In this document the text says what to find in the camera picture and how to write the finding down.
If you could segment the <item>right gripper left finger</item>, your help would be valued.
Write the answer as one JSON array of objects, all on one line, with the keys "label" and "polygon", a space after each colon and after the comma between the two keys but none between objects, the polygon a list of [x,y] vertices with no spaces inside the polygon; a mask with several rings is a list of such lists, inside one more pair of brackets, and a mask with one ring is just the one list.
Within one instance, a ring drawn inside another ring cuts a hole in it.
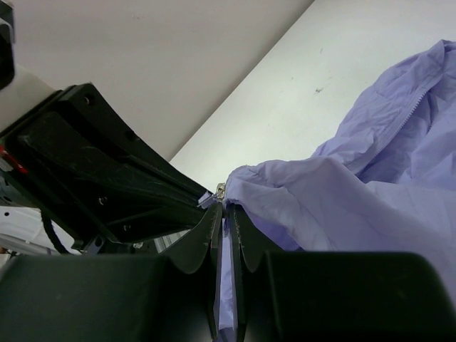
[{"label": "right gripper left finger", "polygon": [[222,206],[214,204],[167,252],[175,267],[171,341],[217,340],[221,253]]}]

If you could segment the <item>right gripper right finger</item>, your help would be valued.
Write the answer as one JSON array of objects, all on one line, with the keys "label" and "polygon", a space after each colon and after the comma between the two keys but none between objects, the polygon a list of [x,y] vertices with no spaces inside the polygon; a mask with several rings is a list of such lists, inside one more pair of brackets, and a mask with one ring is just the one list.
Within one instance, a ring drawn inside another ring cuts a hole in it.
[{"label": "right gripper right finger", "polygon": [[276,338],[267,252],[281,249],[252,223],[244,209],[227,209],[232,247],[234,333],[237,341]]}]

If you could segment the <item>lavender zip-up jacket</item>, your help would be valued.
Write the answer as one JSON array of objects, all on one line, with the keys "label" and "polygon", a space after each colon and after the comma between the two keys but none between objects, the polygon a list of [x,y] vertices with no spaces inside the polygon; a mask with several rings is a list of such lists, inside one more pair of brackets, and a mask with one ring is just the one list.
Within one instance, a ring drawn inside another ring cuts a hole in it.
[{"label": "lavender zip-up jacket", "polygon": [[[384,71],[305,160],[235,169],[223,199],[267,252],[274,341],[455,337],[455,43]],[[219,327],[234,333],[222,239]]]}]

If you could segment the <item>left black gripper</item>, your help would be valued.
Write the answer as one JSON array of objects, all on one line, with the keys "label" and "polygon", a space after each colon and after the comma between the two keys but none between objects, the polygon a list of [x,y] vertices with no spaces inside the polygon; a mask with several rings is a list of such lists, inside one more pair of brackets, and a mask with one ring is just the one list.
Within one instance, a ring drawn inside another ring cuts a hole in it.
[{"label": "left black gripper", "polygon": [[[17,133],[17,161],[6,136],[58,99],[63,118],[48,113]],[[155,152],[92,83],[55,90],[31,110],[6,120],[1,110],[1,246],[27,254],[98,254],[106,239],[85,244],[74,232],[98,230],[133,243],[193,228],[208,191]]]}]

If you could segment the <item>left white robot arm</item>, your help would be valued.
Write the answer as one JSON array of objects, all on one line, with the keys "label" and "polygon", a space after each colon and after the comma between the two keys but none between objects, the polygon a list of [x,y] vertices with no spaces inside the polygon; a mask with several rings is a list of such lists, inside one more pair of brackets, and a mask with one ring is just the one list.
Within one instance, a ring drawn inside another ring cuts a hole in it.
[{"label": "left white robot arm", "polygon": [[20,252],[95,253],[187,231],[205,194],[90,83],[52,92],[1,131],[1,245]]}]

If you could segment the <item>silver zipper slider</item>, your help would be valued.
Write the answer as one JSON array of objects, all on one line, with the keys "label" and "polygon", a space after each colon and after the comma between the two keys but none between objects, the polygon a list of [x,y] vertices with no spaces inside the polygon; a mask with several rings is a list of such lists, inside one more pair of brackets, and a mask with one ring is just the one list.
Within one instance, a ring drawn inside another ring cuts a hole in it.
[{"label": "silver zipper slider", "polygon": [[224,199],[224,194],[225,194],[225,189],[226,189],[226,184],[219,183],[217,185],[217,188],[213,194],[208,194],[208,197],[205,199],[205,205],[209,206],[215,202],[222,202]]}]

